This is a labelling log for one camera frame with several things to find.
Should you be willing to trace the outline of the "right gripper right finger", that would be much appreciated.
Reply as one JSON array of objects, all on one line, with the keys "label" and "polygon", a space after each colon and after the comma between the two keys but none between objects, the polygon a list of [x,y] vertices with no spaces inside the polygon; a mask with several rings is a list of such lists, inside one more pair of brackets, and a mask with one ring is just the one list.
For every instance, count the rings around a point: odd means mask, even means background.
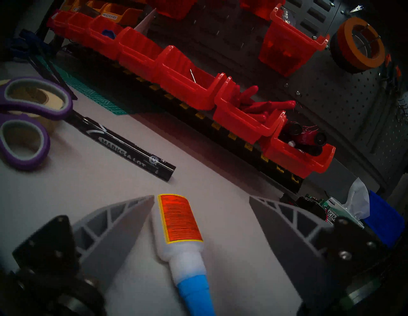
[{"label": "right gripper right finger", "polygon": [[331,225],[293,205],[255,196],[249,204],[303,304],[333,304],[386,255],[386,246],[348,217]]}]

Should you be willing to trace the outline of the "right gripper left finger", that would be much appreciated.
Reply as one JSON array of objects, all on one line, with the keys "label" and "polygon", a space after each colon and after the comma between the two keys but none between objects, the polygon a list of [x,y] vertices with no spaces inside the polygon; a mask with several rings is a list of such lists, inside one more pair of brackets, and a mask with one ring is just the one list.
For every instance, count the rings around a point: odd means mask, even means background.
[{"label": "right gripper left finger", "polygon": [[154,205],[148,195],[97,209],[74,224],[58,215],[19,244],[12,256],[38,274],[78,274],[109,288]]}]

